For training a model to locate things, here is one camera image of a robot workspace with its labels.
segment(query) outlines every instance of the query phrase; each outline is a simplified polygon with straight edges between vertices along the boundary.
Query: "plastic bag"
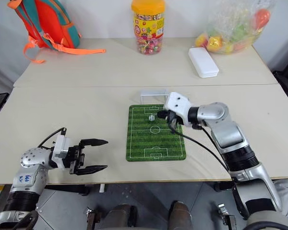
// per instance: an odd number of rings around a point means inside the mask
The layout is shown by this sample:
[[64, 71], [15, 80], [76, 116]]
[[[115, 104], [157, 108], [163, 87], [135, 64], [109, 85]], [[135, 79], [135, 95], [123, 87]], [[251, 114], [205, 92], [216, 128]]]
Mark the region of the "plastic bag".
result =
[[208, 26], [196, 47], [230, 54], [253, 44], [270, 20], [275, 0], [211, 1]]

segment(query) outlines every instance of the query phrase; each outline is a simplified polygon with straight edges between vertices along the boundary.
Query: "green soccer pitch mat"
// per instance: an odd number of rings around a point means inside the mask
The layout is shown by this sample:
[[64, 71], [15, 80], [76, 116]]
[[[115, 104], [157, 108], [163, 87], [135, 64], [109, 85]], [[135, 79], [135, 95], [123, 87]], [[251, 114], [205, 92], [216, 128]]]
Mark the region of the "green soccer pitch mat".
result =
[[[165, 119], [157, 117], [162, 104], [129, 107], [127, 161], [181, 161], [186, 159], [183, 138], [172, 134]], [[176, 130], [182, 132], [181, 125]]]

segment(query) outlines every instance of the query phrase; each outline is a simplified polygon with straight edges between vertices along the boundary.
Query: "center circle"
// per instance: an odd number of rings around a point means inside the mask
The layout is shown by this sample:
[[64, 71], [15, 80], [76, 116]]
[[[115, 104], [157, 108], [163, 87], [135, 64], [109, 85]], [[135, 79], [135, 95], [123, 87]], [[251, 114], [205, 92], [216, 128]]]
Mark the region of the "center circle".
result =
[[158, 126], [151, 126], [150, 127], [150, 132], [153, 133], [153, 134], [157, 134], [157, 133], [160, 133], [160, 127]]

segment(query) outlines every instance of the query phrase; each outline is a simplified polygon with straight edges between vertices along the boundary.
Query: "white wall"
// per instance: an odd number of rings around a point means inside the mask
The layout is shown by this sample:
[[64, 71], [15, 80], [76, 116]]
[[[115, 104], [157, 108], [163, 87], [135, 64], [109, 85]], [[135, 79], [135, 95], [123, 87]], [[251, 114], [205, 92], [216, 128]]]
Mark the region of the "white wall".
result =
[[[0, 72], [14, 82], [29, 64], [22, 53], [27, 32], [7, 1], [0, 0]], [[132, 0], [60, 1], [84, 38], [133, 37]], [[200, 34], [207, 22], [208, 3], [166, 0], [165, 37]], [[271, 69], [282, 68], [288, 61], [288, 0], [277, 1], [270, 23], [254, 46]]]
[[271, 70], [283, 70], [288, 64], [288, 0], [277, 1], [254, 47]]

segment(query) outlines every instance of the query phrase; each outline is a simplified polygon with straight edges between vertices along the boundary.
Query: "table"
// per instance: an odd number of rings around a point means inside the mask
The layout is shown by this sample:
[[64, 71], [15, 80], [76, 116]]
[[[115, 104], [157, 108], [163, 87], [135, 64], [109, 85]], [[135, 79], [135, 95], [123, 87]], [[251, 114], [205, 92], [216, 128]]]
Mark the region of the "table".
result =
[[67, 55], [41, 49], [14, 87], [159, 87], [277, 84], [253, 47], [232, 55], [212, 54], [220, 69], [202, 79], [188, 57], [194, 38], [167, 38], [158, 55], [136, 52], [135, 39], [81, 39], [81, 48], [105, 48], [104, 54]]
[[[109, 141], [104, 146], [84, 149], [87, 165], [106, 164], [108, 168], [84, 176], [51, 170], [50, 184], [229, 180], [208, 152], [188, 140], [184, 161], [126, 161], [128, 108], [140, 103], [141, 90], [150, 88], [14, 88], [0, 113], [0, 184], [12, 182], [26, 150], [64, 126], [72, 145], [82, 138]], [[288, 98], [278, 84], [159, 88], [185, 94], [196, 105], [226, 103], [270, 176], [288, 178]], [[203, 132], [190, 128], [183, 132], [216, 152]]]

